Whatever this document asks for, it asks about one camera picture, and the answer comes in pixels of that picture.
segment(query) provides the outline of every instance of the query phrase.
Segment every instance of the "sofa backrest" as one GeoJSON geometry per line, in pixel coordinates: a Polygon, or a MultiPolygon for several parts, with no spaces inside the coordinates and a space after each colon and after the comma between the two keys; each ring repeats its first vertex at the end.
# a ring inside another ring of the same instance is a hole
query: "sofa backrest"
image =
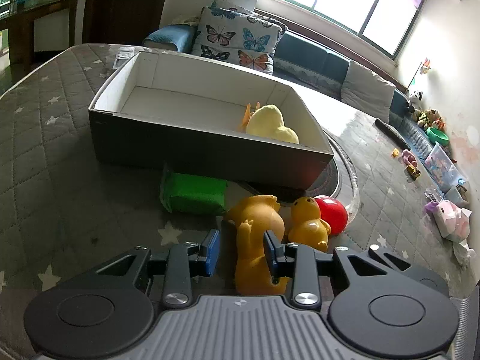
{"type": "MultiPolygon", "coordinates": [[[[290,31],[278,42],[274,57],[275,69],[293,74],[300,81],[338,100],[349,63],[348,58],[334,50],[290,31]]],[[[395,114],[390,118],[392,122],[392,118],[398,116],[401,119],[404,116],[405,101],[404,94],[395,89],[390,106],[391,113],[395,114]]]]}

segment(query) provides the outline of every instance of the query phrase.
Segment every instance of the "yellow plush toy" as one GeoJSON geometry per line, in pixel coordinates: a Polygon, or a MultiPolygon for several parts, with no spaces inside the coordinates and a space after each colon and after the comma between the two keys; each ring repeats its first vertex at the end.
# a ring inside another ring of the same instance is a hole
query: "yellow plush toy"
{"type": "Polygon", "coordinates": [[[314,198],[303,197],[295,200],[291,209],[292,228],[290,242],[311,246],[319,251],[327,251],[330,225],[321,219],[320,208],[314,198]]]}
{"type": "Polygon", "coordinates": [[[264,105],[254,112],[248,121],[246,132],[257,137],[272,138],[283,142],[299,142],[294,130],[285,127],[282,113],[273,104],[264,105]]]}
{"type": "Polygon", "coordinates": [[[280,295],[285,293],[287,278],[277,284],[272,277],[263,252],[263,233],[272,230],[281,241],[285,225],[278,214],[280,204],[273,195],[258,195],[243,199],[230,209],[226,220],[237,228],[237,267],[235,286],[242,295],[280,295]]]}

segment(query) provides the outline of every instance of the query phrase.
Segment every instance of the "red ball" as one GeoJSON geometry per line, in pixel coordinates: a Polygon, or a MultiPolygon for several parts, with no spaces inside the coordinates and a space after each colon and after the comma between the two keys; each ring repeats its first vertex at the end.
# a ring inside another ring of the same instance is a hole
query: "red ball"
{"type": "Polygon", "coordinates": [[[332,228],[332,235],[341,233],[349,220],[349,214],[343,204],[330,196],[317,196],[315,201],[320,207],[322,219],[332,228]]]}

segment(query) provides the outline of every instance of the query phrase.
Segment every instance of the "window frame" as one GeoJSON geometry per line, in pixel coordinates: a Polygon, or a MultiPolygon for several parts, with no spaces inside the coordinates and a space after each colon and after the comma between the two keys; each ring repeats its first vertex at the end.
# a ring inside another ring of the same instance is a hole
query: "window frame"
{"type": "Polygon", "coordinates": [[[358,38],[364,40],[365,42],[367,42],[371,46],[375,47],[377,50],[379,50],[380,52],[382,52],[383,54],[388,56],[393,61],[395,61],[396,58],[398,57],[398,55],[400,54],[400,51],[402,50],[403,46],[405,45],[405,42],[407,41],[407,38],[409,37],[410,32],[411,32],[413,26],[415,25],[420,12],[422,11],[423,5],[425,4],[425,0],[422,0],[420,2],[420,5],[418,6],[418,8],[417,8],[415,14],[413,15],[408,27],[405,30],[400,42],[398,43],[397,48],[395,49],[393,54],[390,54],[387,50],[383,49],[378,44],[376,44],[374,41],[370,40],[369,38],[367,38],[366,36],[363,35],[363,32],[365,31],[365,29],[366,29],[366,27],[367,27],[367,25],[370,21],[371,16],[374,14],[374,10],[378,5],[379,0],[374,0],[366,18],[365,18],[365,20],[363,21],[363,25],[358,32],[356,32],[356,31],[352,30],[351,28],[347,27],[346,25],[336,21],[335,19],[332,19],[331,17],[329,17],[327,15],[324,15],[322,12],[319,12],[319,11],[315,10],[314,7],[315,7],[318,0],[315,0],[311,7],[308,7],[308,6],[306,6],[304,4],[301,4],[301,3],[297,2],[297,1],[294,1],[294,0],[284,0],[284,1],[289,2],[293,5],[296,5],[297,7],[306,9],[309,12],[312,12],[315,15],[318,15],[318,16],[322,17],[323,19],[326,19],[326,20],[336,24],[337,26],[343,28],[344,30],[347,30],[348,32],[350,32],[353,35],[357,36],[358,38]]]}

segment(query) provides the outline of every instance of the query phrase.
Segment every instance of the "orange butterfly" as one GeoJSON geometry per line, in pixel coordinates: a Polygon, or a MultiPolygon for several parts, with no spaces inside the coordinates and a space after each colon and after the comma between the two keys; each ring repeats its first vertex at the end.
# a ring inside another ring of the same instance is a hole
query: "orange butterfly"
{"type": "Polygon", "coordinates": [[[242,50],[238,51],[238,57],[240,58],[240,66],[254,69],[256,71],[265,71],[267,69],[268,55],[261,54],[257,58],[252,58],[242,50]]]}

